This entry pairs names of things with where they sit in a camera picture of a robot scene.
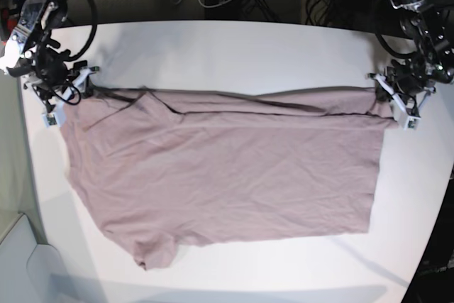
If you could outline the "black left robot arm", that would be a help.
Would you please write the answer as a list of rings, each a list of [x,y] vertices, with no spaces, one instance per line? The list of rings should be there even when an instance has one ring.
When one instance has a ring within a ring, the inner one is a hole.
[[[386,69],[385,79],[406,99],[430,91],[436,83],[453,81],[453,39],[446,33],[441,13],[449,6],[445,1],[389,0],[394,9],[403,11],[400,26],[416,47],[411,53],[391,49],[375,28],[380,45],[394,58]],[[380,2],[377,0],[372,9]]]

